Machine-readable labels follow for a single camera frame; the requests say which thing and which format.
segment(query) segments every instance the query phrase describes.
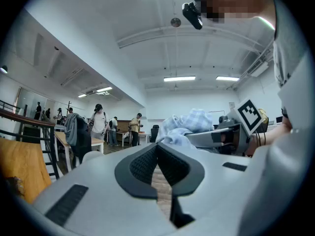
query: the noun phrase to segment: white table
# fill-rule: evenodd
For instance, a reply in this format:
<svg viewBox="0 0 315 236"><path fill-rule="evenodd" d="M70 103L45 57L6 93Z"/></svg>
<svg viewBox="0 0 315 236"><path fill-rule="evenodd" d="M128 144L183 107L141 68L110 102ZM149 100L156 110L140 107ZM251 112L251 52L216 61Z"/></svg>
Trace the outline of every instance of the white table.
<svg viewBox="0 0 315 236"><path fill-rule="evenodd" d="M57 124L55 125L54 129L60 129L60 130L64 130L64 126L63 125L60 125L60 124Z"/></svg>
<svg viewBox="0 0 315 236"><path fill-rule="evenodd" d="M56 152L57 161L59 161L58 150L57 150L57 139L64 146L65 160L67 162L68 172L70 172L71 171L71 163L70 163L69 148L71 148L71 146L65 140L65 133L55 131L55 152ZM101 139L92 138L91 146L98 146L98 145L100 145L100 152L104 154L104 141Z"/></svg>

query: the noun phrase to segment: chair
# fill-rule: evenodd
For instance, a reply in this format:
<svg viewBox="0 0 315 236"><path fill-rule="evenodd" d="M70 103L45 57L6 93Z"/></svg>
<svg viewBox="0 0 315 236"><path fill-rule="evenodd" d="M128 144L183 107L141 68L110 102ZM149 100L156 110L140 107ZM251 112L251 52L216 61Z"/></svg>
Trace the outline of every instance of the chair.
<svg viewBox="0 0 315 236"><path fill-rule="evenodd" d="M150 143L156 142L158 136L158 129L159 129L158 125L153 125L153 127L151 128Z"/></svg>
<svg viewBox="0 0 315 236"><path fill-rule="evenodd" d="M77 118L77 142L75 146L71 146L73 152L72 165L76 166L82 164L83 157L86 153L92 151L91 146L91 135L86 132L87 124L82 120Z"/></svg>

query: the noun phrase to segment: ceiling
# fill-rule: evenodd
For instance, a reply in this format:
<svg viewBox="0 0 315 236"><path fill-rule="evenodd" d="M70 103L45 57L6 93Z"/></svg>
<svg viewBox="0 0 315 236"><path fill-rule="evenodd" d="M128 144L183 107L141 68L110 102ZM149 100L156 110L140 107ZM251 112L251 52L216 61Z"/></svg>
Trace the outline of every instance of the ceiling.
<svg viewBox="0 0 315 236"><path fill-rule="evenodd" d="M203 29L196 30L182 15L182 4L192 0L87 1L110 22L117 45L146 91L228 89L233 82L217 81L216 77L244 76L274 35L259 18L226 19L224 24L203 19ZM175 17L182 22L178 28L170 24ZM9 49L43 76L77 95L108 86L102 76L82 69L55 50L35 30L38 22L26 11L18 22L9 38ZM101 27L95 30L102 34ZM194 81L163 81L164 77L192 75L196 76ZM116 99L123 96L118 89L110 93Z"/></svg>
<svg viewBox="0 0 315 236"><path fill-rule="evenodd" d="M272 41L274 31L259 18L227 19L224 24L203 19L196 30L182 15L192 0L93 0L100 16L112 25L120 49L136 68L147 91L174 89L164 77L195 75L178 89L226 89L231 82L216 77L241 76ZM171 26L172 18L182 21Z"/></svg>
<svg viewBox="0 0 315 236"><path fill-rule="evenodd" d="M38 26L39 23L27 11L22 10L4 46L30 64L44 78L52 80L74 95L79 96L93 89L109 87L102 76L79 67L76 62L44 39L36 30ZM122 94L115 89L108 92L110 95L92 94L88 97L98 100L103 97L116 100L122 98Z"/></svg>

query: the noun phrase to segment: light blue cloth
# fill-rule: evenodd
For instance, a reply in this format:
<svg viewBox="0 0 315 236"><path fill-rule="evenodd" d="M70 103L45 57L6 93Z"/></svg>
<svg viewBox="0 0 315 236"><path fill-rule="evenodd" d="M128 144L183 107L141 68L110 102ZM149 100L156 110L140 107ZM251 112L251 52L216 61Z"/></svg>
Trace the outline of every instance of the light blue cloth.
<svg viewBox="0 0 315 236"><path fill-rule="evenodd" d="M214 130L211 113L206 113L203 109L192 109L188 115L180 117L173 115L164 120L159 128L156 142L196 148L185 135L211 130Z"/></svg>

